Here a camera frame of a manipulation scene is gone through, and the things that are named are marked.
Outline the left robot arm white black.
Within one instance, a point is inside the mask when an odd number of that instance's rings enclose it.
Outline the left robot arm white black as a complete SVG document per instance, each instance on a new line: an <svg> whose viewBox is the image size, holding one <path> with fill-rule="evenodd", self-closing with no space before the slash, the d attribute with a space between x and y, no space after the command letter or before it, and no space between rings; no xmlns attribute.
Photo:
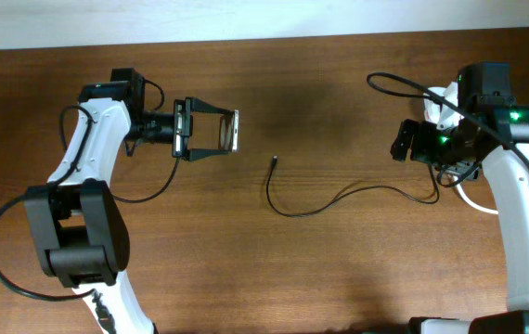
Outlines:
<svg viewBox="0 0 529 334"><path fill-rule="evenodd" d="M43 272L82 299L105 333L154 333L126 272L130 239L110 179L125 140L164 143L178 161L238 149L239 112L198 98L176 100L170 114L145 107L147 80L115 69L85 86L79 121L59 167L28 189L25 209Z"/></svg>

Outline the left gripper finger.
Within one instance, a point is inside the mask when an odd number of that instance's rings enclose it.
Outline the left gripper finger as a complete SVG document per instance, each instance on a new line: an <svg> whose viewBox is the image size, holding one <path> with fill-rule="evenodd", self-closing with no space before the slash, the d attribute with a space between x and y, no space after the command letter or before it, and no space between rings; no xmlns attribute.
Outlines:
<svg viewBox="0 0 529 334"><path fill-rule="evenodd" d="M207 148L190 148L184 155L185 161L198 161L212 156L221 156L229 154L229 150L207 149Z"/></svg>
<svg viewBox="0 0 529 334"><path fill-rule="evenodd" d="M220 114L220 115L231 115L231 114L236 113L235 110L219 108L199 98L190 97L190 96L185 98L185 107L189 113L198 112L198 113Z"/></svg>

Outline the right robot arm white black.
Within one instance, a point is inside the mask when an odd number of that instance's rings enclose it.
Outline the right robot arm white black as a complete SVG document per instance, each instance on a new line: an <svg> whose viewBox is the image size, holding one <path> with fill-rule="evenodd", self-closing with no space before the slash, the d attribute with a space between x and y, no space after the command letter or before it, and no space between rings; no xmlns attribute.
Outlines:
<svg viewBox="0 0 529 334"><path fill-rule="evenodd" d="M506 63L479 62L447 88L417 89L424 121L405 120L391 148L396 161L419 161L450 174L452 186L482 174L497 207L507 266L507 309L458 320L413 317L410 333L529 333L529 105L511 92Z"/></svg>

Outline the black Galaxy flip smartphone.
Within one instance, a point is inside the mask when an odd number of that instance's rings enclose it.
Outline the black Galaxy flip smartphone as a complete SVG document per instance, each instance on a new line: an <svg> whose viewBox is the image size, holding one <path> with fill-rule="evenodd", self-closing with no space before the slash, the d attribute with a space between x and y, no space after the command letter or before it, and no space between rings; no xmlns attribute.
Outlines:
<svg viewBox="0 0 529 334"><path fill-rule="evenodd" d="M218 148L236 152L239 148L239 111L233 110L220 118Z"/></svg>

